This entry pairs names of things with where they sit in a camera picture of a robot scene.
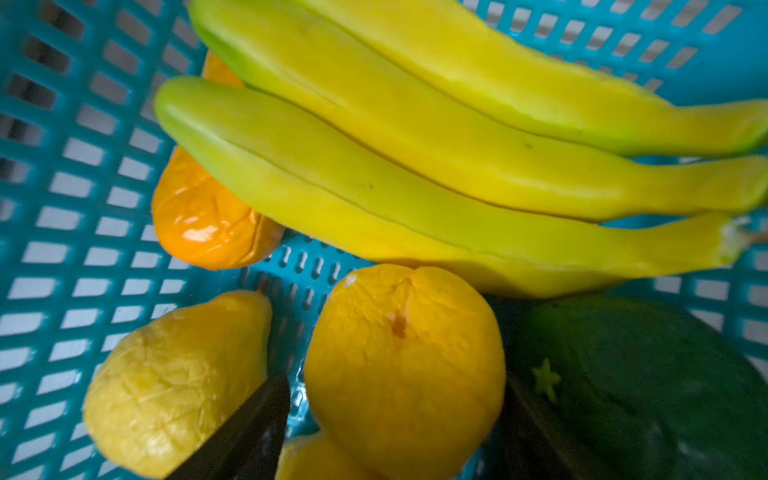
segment bunch of bananas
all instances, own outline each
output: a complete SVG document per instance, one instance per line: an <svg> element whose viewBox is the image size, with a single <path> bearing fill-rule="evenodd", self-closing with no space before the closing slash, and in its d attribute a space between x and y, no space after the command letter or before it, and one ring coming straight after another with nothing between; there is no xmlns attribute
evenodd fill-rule
<svg viewBox="0 0 768 480"><path fill-rule="evenodd" d="M717 268L751 241L768 101L678 108L554 60L452 0L194 0L196 33L250 90L178 78L161 125L262 214L375 262L550 297ZM596 223L691 216L644 230Z"/></svg>

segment banana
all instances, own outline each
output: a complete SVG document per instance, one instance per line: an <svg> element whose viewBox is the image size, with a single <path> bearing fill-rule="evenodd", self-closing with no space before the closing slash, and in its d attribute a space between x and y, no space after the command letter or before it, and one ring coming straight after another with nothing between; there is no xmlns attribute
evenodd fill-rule
<svg viewBox="0 0 768 480"><path fill-rule="evenodd" d="M175 78L155 111L219 182L275 221L374 262L440 266L483 293L551 297L710 269L750 241L719 213L621 230L493 207L259 91Z"/></svg>
<svg viewBox="0 0 768 480"><path fill-rule="evenodd" d="M768 137L768 100L676 108L636 84L526 48L459 2L296 1L436 88L535 134L630 157L721 157Z"/></svg>
<svg viewBox="0 0 768 480"><path fill-rule="evenodd" d="M195 0L190 18L246 83L306 108L401 167L486 203L599 222L635 214L740 214L768 190L765 157L652 167L507 127L292 2Z"/></svg>

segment teal basket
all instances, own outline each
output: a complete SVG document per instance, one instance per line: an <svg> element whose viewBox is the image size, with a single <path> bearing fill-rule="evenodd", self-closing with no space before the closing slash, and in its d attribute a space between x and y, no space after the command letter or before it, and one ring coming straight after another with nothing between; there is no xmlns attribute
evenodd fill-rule
<svg viewBox="0 0 768 480"><path fill-rule="evenodd" d="M526 45L675 104L768 97L762 0L464 5ZM211 273L170 257L154 234L150 202L174 142L151 99L169 77L199 73L204 55L181 1L0 0L0 478L134 478L88 437L88 383L131 331L228 290L270 295L270 371L292 383L289 435L316 428L303 384L306 348L333 285L369 263L289 232L269 259ZM768 230L762 209L743 221ZM684 306L768 372L768 248L754 247L731 268L618 291ZM486 476L485 453L463 479Z"/></svg>

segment basket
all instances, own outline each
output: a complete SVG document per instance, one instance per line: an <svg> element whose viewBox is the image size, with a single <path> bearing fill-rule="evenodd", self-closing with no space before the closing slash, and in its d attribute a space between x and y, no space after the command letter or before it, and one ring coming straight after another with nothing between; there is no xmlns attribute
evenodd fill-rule
<svg viewBox="0 0 768 480"><path fill-rule="evenodd" d="M526 45L675 104L768 97L762 0L464 5ZM273 301L269 368L292 383L288 434L315 429L302 376L313 326L336 281L369 263L289 232L263 262L212 273L170 257L151 225L151 196L174 147L151 99L169 77L199 73L204 55L181 0L0 0L0 478L134 478L88 438L88 383L129 332L239 288L262 288ZM743 221L768 230L764 210ZM618 292L684 306L768 372L768 248L731 268ZM481 450L462 478L483 477L486 466Z"/></svg>

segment plastic lattice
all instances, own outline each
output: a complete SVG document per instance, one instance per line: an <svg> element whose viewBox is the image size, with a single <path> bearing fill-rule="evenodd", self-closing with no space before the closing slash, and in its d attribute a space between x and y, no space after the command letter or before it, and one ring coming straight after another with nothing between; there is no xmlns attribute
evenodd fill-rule
<svg viewBox="0 0 768 480"><path fill-rule="evenodd" d="M675 104L768 97L760 0L463 3L526 45ZM88 383L130 331L238 288L261 288L273 301L268 355L270 371L291 378L289 434L315 428L302 375L312 329L335 282L368 263L289 232L262 263L211 273L169 257L151 226L151 195L174 146L151 99L166 79L199 72L204 54L181 1L0 0L2 478L133 478L88 438ZM744 222L768 230L764 210ZM729 269L618 292L688 308L768 372L768 248ZM481 450L462 478L487 470Z"/></svg>

